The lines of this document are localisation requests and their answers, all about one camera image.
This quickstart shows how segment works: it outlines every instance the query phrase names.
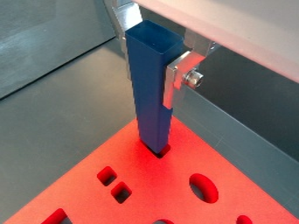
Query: red foam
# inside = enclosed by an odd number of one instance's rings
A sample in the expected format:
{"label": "red foam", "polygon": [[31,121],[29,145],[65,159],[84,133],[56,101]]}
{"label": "red foam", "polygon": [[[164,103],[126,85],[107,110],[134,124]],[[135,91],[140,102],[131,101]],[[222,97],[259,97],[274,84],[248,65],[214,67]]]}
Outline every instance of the red foam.
{"label": "red foam", "polygon": [[[159,220],[178,224],[299,223],[175,118],[170,145],[171,150],[159,159],[140,142],[132,121],[5,224],[43,223],[59,208],[72,223],[83,224]],[[110,173],[116,179],[104,185],[100,179]],[[200,188],[203,200],[190,183]],[[119,203],[116,196],[123,188],[131,195]]]}

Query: circular hole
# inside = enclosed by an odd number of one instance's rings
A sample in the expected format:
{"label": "circular hole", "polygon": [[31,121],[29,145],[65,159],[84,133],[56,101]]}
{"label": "circular hole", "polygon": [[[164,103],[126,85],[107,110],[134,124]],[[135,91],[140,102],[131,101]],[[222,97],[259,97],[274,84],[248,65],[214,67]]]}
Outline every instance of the circular hole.
{"label": "circular hole", "polygon": [[191,175],[190,186],[196,197],[207,203],[219,200],[219,190],[211,180],[199,173]]}
{"label": "circular hole", "polygon": [[174,224],[170,220],[158,220],[154,224]]}
{"label": "circular hole", "polygon": [[236,224],[252,224],[252,220],[246,215],[240,215]]}

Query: blue rectangular tube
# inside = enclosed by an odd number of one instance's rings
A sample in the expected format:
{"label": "blue rectangular tube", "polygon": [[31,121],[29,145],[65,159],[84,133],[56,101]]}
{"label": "blue rectangular tube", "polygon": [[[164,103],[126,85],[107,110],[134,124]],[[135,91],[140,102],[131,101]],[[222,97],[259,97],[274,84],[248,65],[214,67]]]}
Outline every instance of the blue rectangular tube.
{"label": "blue rectangular tube", "polygon": [[139,135],[155,153],[168,143],[172,110],[163,105],[164,71],[180,56],[183,37],[146,20],[126,31]]}

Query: metal clamp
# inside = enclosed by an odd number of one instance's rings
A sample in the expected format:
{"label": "metal clamp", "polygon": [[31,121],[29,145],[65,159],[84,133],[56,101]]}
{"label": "metal clamp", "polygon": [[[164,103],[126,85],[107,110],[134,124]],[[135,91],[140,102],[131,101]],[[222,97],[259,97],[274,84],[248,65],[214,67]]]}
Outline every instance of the metal clamp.
{"label": "metal clamp", "polygon": [[166,68],[163,105],[171,109],[174,104],[174,89],[180,90],[182,84],[195,89],[202,84],[203,75],[196,72],[196,66],[219,48],[219,45],[190,29],[184,33],[184,45],[191,48]]}
{"label": "metal clamp", "polygon": [[204,56],[196,52],[186,52],[166,68],[163,105],[171,109],[174,104],[174,89],[180,89],[184,83],[196,88],[202,84],[203,75],[195,67],[204,60]]}

